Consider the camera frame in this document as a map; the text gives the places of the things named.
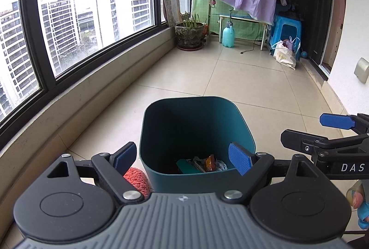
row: blue gripper pad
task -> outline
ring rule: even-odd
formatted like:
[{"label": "blue gripper pad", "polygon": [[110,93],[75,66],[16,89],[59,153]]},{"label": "blue gripper pad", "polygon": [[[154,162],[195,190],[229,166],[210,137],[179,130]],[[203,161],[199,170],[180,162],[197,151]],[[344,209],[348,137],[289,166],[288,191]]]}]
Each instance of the blue gripper pad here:
[{"label": "blue gripper pad", "polygon": [[113,167],[121,175],[124,175],[130,168],[130,166],[132,166],[132,164],[136,160],[136,157],[136,144],[134,144],[134,142],[129,142],[116,152]]},{"label": "blue gripper pad", "polygon": [[228,147],[229,160],[241,175],[245,175],[252,167],[251,157],[244,152],[245,150],[242,150],[238,147],[238,144],[236,145],[234,143],[230,143]]},{"label": "blue gripper pad", "polygon": [[328,127],[351,129],[355,127],[355,121],[350,116],[336,114],[322,114],[319,118],[320,124]]}]

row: green checkered curtain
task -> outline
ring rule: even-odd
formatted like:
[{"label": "green checkered curtain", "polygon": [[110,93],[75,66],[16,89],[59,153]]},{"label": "green checkered curtain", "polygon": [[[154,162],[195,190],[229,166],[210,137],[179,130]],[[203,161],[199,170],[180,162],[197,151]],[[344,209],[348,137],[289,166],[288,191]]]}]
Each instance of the green checkered curtain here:
[{"label": "green checkered curtain", "polygon": [[[219,34],[219,14],[229,15],[229,9],[232,7],[226,3],[217,0],[215,8],[211,9],[210,31]],[[192,0],[192,13],[199,14],[200,21],[207,21],[209,9],[209,0]],[[247,12],[234,11],[233,15],[248,16]],[[222,23],[222,29],[226,26],[227,19]],[[247,40],[261,40],[263,36],[263,26],[259,23],[252,23],[240,20],[232,20],[235,30],[235,37]]]}]

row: wall socket cover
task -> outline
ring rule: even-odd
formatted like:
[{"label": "wall socket cover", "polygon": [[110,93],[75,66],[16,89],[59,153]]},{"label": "wall socket cover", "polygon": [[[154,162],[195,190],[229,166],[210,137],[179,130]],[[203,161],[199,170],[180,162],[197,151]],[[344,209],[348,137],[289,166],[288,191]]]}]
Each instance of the wall socket cover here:
[{"label": "wall socket cover", "polygon": [[365,84],[369,76],[369,62],[364,58],[360,58],[356,64],[354,74]]}]

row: red fluffy slipper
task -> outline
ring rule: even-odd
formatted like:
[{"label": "red fluffy slipper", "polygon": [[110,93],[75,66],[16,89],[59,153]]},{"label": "red fluffy slipper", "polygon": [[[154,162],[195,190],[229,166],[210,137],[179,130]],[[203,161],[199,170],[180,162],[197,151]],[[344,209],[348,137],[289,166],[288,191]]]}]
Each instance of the red fluffy slipper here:
[{"label": "red fluffy slipper", "polygon": [[144,195],[145,198],[150,194],[149,181],[142,170],[130,167],[123,177]]}]

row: trash can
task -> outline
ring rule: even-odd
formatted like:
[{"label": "trash can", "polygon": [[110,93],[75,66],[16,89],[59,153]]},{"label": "trash can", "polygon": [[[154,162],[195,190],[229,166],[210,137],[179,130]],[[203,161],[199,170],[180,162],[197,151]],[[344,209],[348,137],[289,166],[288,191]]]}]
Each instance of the trash can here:
[{"label": "trash can", "polygon": [[[229,161],[231,142],[255,152],[250,130],[234,103],[214,96],[162,99],[145,111],[140,159],[156,192],[217,192],[240,176]],[[178,160],[211,154],[228,170],[173,174]]]}]

